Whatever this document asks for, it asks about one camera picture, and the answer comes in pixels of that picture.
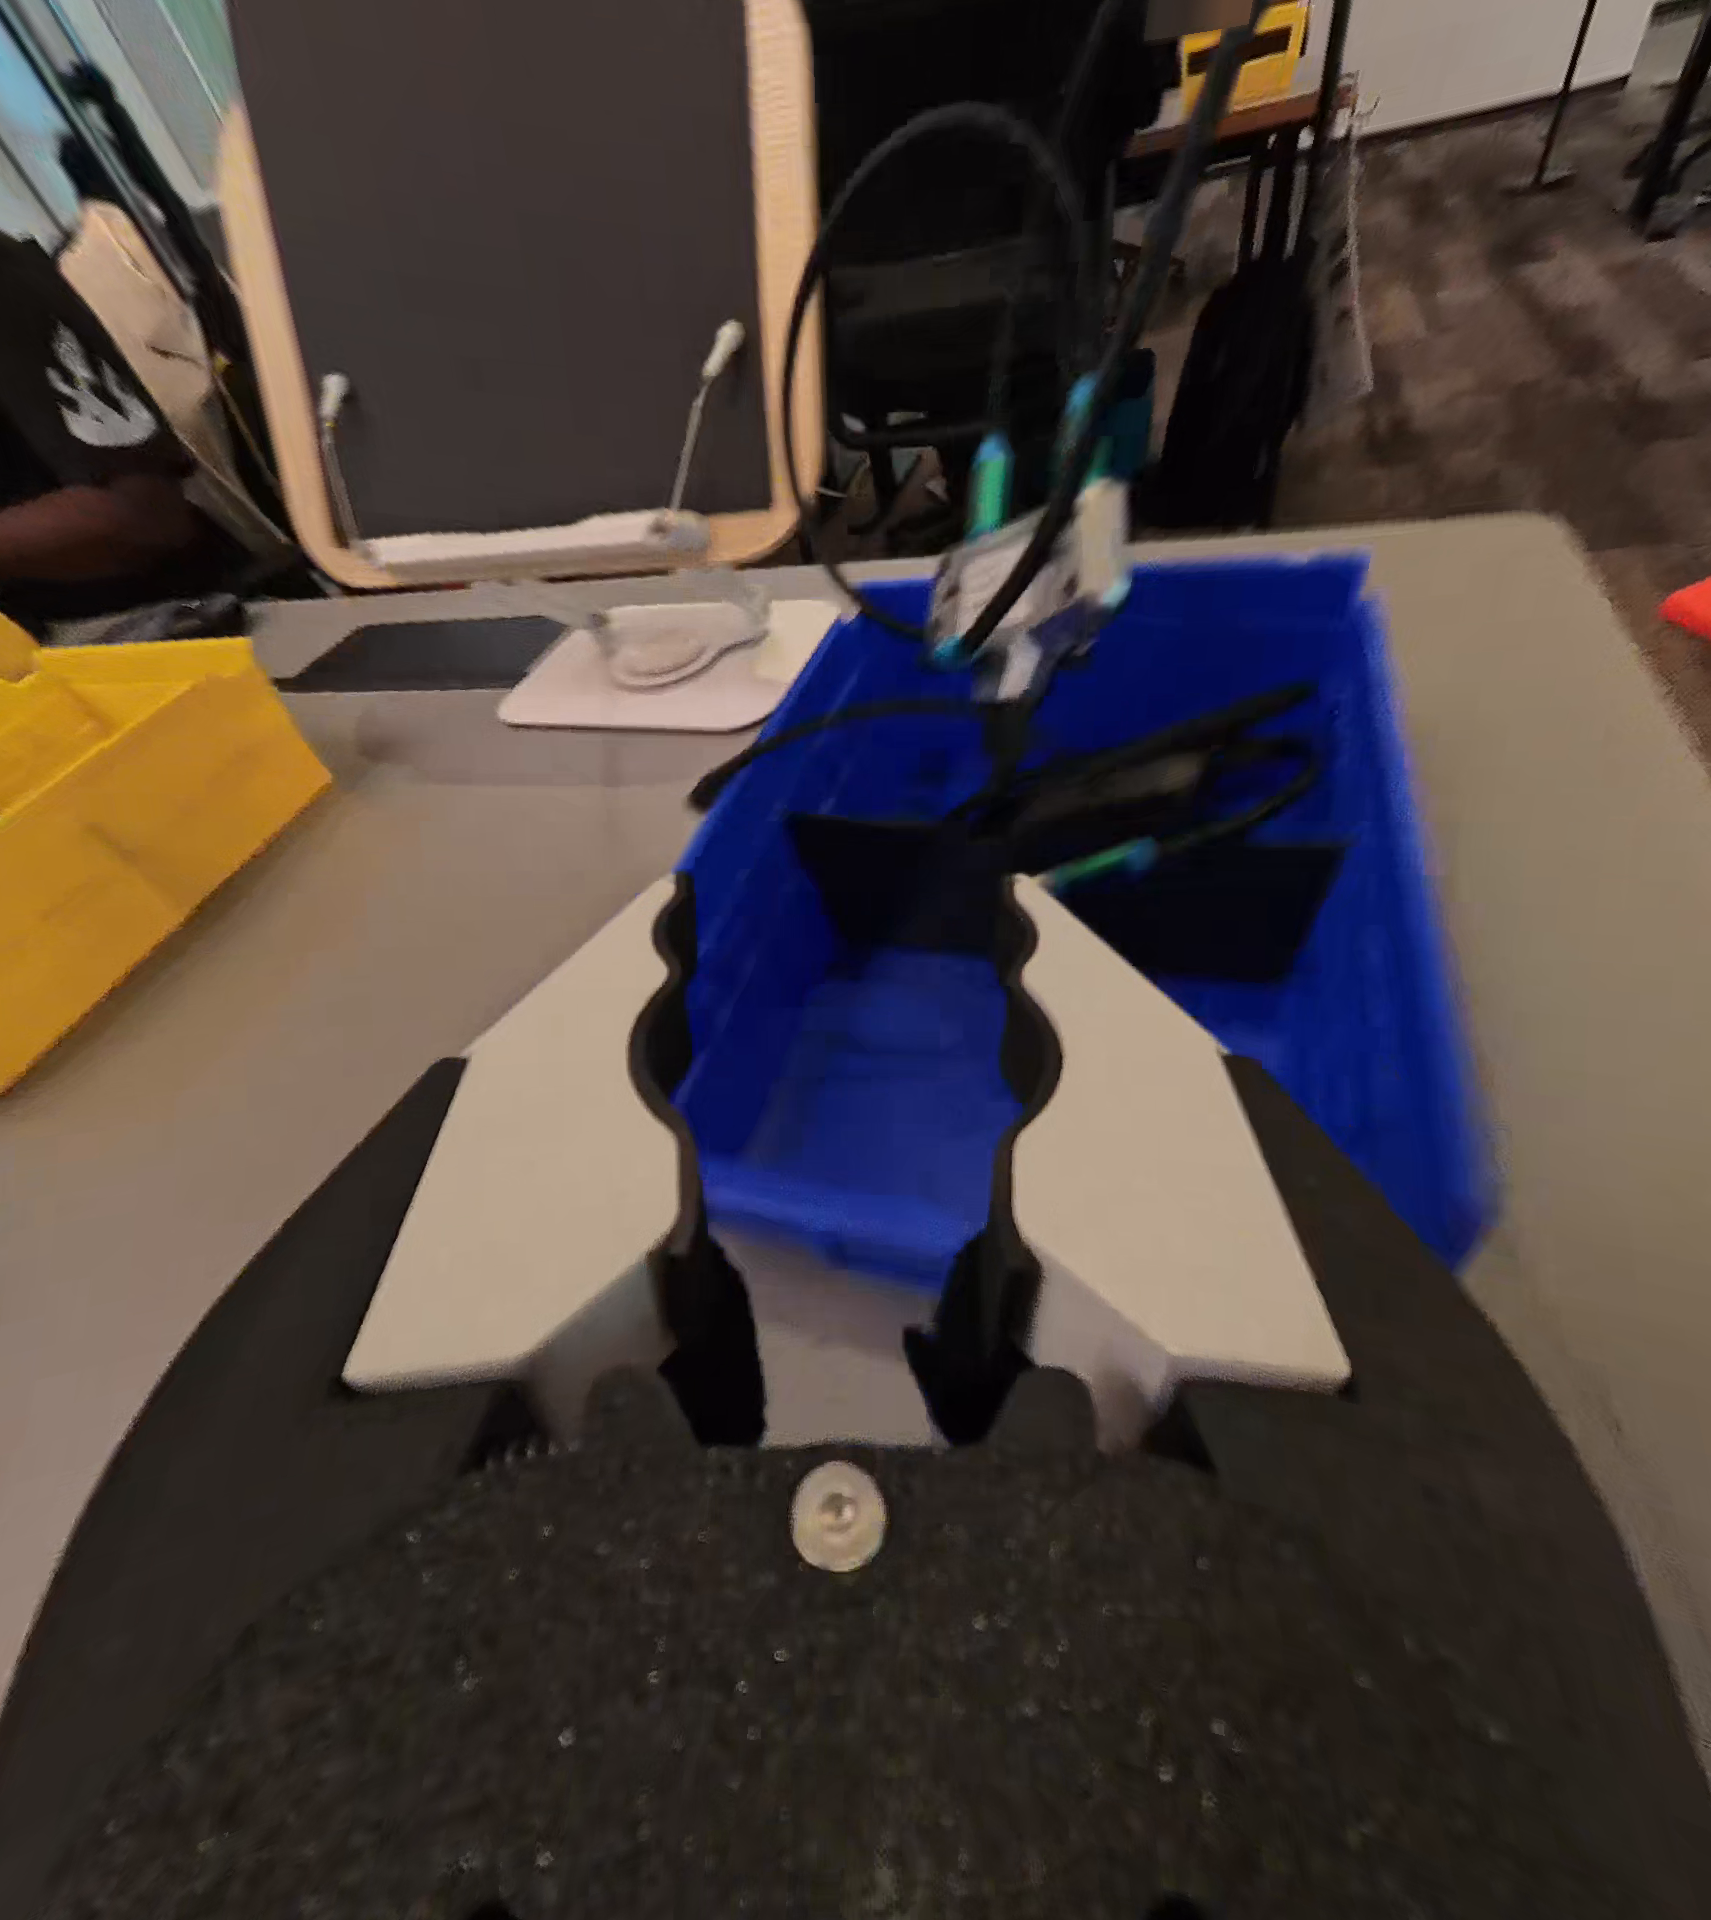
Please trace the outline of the silver flat pouch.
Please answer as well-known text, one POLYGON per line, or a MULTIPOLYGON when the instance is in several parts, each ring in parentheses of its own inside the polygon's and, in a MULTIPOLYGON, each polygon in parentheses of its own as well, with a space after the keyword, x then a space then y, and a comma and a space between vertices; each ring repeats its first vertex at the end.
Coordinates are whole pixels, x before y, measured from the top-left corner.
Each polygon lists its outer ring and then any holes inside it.
POLYGON ((508 693, 568 631, 542 616, 362 626, 306 666, 276 674, 290 695, 508 693))

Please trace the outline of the metal switch box with cable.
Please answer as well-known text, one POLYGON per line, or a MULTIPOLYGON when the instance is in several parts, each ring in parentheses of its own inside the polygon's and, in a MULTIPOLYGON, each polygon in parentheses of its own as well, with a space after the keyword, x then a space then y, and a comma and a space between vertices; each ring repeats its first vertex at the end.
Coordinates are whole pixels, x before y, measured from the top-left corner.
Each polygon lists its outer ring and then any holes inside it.
POLYGON ((1133 586, 1129 519, 1123 479, 1089 480, 1065 530, 974 655, 964 655, 964 637, 1004 589, 1041 514, 1035 511, 994 535, 964 541, 934 578, 924 623, 932 669, 966 673, 972 695, 988 704, 1015 702, 1043 688, 1125 607, 1133 586))

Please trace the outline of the book stand with black board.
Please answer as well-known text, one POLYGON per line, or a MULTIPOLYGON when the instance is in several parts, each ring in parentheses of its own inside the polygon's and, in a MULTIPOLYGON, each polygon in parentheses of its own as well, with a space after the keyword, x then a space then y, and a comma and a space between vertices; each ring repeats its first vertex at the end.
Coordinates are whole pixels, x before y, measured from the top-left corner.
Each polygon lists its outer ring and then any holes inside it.
POLYGON ((760 572, 824 454, 794 2, 240 2, 220 206, 292 532, 568 634, 528 731, 736 735, 836 621, 760 572))

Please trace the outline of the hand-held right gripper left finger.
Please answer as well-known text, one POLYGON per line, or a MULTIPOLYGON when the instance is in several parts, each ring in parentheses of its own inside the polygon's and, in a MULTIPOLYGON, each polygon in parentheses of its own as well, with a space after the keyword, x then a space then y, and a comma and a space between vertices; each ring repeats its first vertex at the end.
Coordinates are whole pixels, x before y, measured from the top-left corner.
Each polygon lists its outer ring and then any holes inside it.
POLYGON ((348 1388, 506 1385, 568 1447, 602 1377, 634 1369, 702 1443, 764 1438, 748 1284, 676 1103, 696 948, 692 878, 666 877, 468 1048, 348 1388))

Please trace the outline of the blue plastic bin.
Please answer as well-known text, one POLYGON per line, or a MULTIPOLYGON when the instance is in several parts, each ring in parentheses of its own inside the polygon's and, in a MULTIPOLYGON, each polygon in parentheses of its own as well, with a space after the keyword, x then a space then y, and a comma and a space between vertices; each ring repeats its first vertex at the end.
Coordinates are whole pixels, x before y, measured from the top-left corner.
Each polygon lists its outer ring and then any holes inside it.
MULTIPOLYGON (((934 908, 924 856, 990 758, 958 674, 856 616, 680 863, 694 886, 688 1116, 714 1216, 936 1291, 986 1218, 1015 1116, 984 894, 934 908)), ((1227 1053, 1257 1062, 1447 1264, 1491 1224, 1495 1168, 1429 877, 1387 613, 1359 550, 1135 563, 1061 673, 1021 771, 1203 727, 1169 837, 1267 804, 1247 835, 1065 906, 1227 1053)))

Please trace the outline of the yellow box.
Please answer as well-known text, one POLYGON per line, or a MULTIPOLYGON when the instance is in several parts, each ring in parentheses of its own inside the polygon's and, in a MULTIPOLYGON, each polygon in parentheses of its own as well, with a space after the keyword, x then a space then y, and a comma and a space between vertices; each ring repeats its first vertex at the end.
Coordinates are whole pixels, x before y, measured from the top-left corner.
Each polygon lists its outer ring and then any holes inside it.
POLYGON ((1227 112, 1241 112, 1287 97, 1293 88, 1313 22, 1309 2, 1195 2, 1185 5, 1175 36, 1181 118, 1193 114, 1223 36, 1247 31, 1227 112))

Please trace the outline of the black hub with cable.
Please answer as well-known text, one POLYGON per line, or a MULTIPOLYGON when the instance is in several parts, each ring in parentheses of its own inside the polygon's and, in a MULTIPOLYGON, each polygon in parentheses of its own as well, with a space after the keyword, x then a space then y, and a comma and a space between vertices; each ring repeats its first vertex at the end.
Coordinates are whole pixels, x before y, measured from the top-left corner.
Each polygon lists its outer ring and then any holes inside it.
POLYGON ((954 811, 956 818, 974 820, 984 829, 1012 826, 1021 815, 1031 824, 1039 824, 1063 818, 1073 806, 1115 811, 1179 802, 1203 791, 1221 766, 1237 771, 1261 760, 1297 758, 1299 774, 1277 792, 1275 800, 1253 811, 1249 823, 1255 824, 1293 804, 1319 777, 1319 757, 1309 738, 1257 733, 1259 727, 1305 707, 1313 695, 1315 685, 1307 680, 1277 685, 1155 733, 1141 733, 1095 750, 1057 755, 1031 768, 1023 764, 1023 757, 1029 749, 1035 700, 976 704, 912 697, 846 702, 816 718, 764 733, 704 774, 688 792, 686 804, 694 815, 706 816, 750 766, 832 733, 882 722, 934 720, 980 722, 992 750, 1012 750, 1012 763, 998 763, 988 784, 954 811))

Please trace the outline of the black office chair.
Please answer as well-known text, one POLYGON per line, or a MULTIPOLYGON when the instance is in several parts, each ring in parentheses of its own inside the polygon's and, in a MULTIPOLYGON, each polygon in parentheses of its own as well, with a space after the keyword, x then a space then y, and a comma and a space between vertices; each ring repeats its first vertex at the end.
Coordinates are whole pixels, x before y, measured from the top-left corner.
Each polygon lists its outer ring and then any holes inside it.
POLYGON ((1079 241, 1021 195, 938 206, 880 180, 844 210, 822 276, 830 441, 868 465, 874 513, 820 482, 808 553, 826 565, 932 553, 960 536, 970 469, 990 432, 1010 445, 1006 517, 1049 491, 1059 403, 1079 369, 1079 241))

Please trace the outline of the black backpack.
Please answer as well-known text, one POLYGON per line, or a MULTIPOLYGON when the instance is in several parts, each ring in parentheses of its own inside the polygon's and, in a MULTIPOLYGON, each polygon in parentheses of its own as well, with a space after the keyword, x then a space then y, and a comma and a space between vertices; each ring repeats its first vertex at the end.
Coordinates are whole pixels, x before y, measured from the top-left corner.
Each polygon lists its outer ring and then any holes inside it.
POLYGON ((1135 517, 1169 535, 1263 530, 1313 345, 1309 267, 1265 253, 1201 305, 1135 517))

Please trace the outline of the yellow plastic bin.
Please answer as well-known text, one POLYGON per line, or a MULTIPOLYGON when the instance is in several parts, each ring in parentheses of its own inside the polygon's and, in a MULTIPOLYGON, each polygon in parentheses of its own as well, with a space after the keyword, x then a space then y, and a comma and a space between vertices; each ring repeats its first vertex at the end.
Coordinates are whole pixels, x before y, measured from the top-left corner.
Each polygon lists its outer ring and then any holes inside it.
POLYGON ((0 613, 0 1097, 332 783, 246 637, 0 613))

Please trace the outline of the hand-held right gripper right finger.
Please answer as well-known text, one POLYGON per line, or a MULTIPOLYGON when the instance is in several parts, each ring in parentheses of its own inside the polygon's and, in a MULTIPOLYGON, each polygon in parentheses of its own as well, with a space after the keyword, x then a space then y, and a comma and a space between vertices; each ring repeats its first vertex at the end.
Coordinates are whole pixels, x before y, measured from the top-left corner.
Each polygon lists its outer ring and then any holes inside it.
POLYGON ((1197 1383, 1347 1388, 1229 1056, 1033 878, 998 886, 990 935, 1015 1114, 982 1231, 906 1332, 938 1434, 982 1440, 1039 1369, 1087 1388, 1103 1448, 1197 1383))

